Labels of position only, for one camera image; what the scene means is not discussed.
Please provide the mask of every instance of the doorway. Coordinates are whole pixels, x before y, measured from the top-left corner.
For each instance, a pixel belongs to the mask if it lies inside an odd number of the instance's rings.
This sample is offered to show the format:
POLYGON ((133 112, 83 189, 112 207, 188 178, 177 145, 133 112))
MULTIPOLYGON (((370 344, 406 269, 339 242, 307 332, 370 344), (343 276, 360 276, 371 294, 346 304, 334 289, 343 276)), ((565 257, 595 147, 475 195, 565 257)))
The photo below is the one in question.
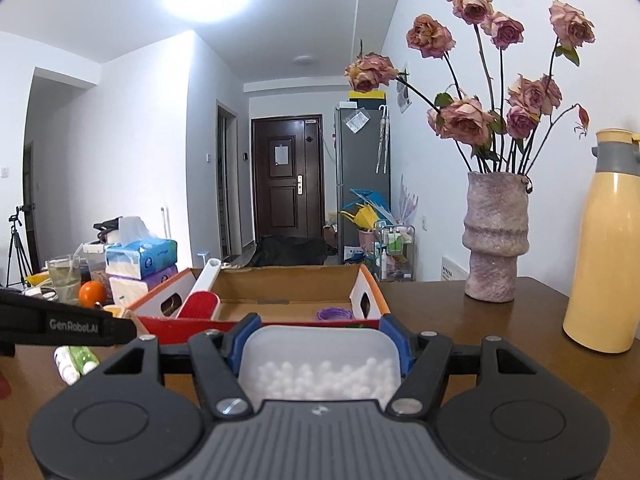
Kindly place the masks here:
POLYGON ((36 242, 36 222, 33 210, 35 200, 33 197, 33 142, 24 146, 22 159, 22 200, 24 203, 24 230, 27 235, 27 248, 29 260, 33 272, 40 272, 40 259, 38 257, 38 245, 36 242))
POLYGON ((217 106, 216 189, 221 259, 242 254, 240 204, 238 198, 238 120, 222 105, 217 106))
POLYGON ((252 121, 255 232, 321 236, 322 115, 252 121))

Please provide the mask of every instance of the blue tissue pack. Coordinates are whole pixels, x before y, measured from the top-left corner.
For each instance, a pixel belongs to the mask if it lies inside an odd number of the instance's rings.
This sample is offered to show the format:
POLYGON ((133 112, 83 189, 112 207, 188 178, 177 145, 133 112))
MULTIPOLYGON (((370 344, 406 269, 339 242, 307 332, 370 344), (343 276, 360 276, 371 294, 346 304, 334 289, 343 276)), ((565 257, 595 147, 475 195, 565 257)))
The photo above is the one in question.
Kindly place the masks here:
POLYGON ((109 246, 104 256, 107 274, 142 280, 175 265, 178 261, 178 243, 164 238, 148 238, 124 247, 119 244, 109 246))

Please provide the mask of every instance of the black tripod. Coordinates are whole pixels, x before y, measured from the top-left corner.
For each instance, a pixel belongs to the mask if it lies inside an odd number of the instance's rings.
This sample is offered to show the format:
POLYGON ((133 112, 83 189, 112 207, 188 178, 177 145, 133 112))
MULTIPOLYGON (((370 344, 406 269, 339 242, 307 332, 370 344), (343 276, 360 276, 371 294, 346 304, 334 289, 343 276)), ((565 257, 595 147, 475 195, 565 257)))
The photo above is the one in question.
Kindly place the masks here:
POLYGON ((13 285, 22 285, 23 288, 27 287, 29 284, 26 280, 27 276, 31 276, 31 266, 29 264, 29 259, 27 258, 27 253, 24 251, 24 245, 22 244, 22 240, 20 240, 20 232, 18 228, 15 226, 16 223, 22 227, 22 222, 18 218, 20 214, 20 207, 15 208, 15 215, 9 216, 9 223, 11 224, 11 241, 9 242, 9 258, 6 266, 6 286, 13 285), (20 281, 15 283, 9 283, 9 275, 11 273, 11 257, 14 252, 18 259, 18 270, 20 271, 20 281))

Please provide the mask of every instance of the table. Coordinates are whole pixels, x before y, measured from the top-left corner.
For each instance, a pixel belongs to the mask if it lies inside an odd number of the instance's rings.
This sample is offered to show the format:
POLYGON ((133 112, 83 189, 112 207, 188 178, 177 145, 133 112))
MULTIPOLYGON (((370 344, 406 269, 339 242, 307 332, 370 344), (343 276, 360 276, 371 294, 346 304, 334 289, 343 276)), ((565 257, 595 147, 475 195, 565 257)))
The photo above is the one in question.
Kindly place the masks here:
MULTIPOLYGON (((607 356, 573 343, 562 332, 568 298, 531 278, 519 278, 513 303, 480 303, 464 296, 463 282, 382 283, 389 308, 414 332, 435 330, 459 344, 479 344, 489 334, 509 339, 523 352, 596 402, 609 418, 612 441, 596 480, 632 480, 640 471, 640 342, 607 356)), ((99 349, 106 357, 111 349, 99 349)), ((64 384, 53 348, 18 347, 0 358, 0 372, 13 393, 0 400, 0 480, 40 480, 26 442, 36 410, 64 384)), ((168 376, 167 386, 195 400, 189 377, 168 376)), ((452 377, 447 397, 472 388, 474 376, 452 377)))

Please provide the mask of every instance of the open cardboard box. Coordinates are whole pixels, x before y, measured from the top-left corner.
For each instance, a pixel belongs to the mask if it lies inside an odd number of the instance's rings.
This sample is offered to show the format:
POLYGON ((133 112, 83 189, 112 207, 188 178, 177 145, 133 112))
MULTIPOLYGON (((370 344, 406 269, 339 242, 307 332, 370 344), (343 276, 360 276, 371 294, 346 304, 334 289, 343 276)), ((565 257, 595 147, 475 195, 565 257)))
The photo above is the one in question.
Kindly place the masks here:
POLYGON ((252 312, 264 324, 372 328, 389 312, 365 266, 244 267, 220 271, 212 288, 220 306, 211 319, 175 319, 198 274, 183 270, 129 307, 162 344, 184 343, 209 328, 226 332, 252 312), (316 312, 328 306, 350 309, 354 320, 318 321, 316 312))

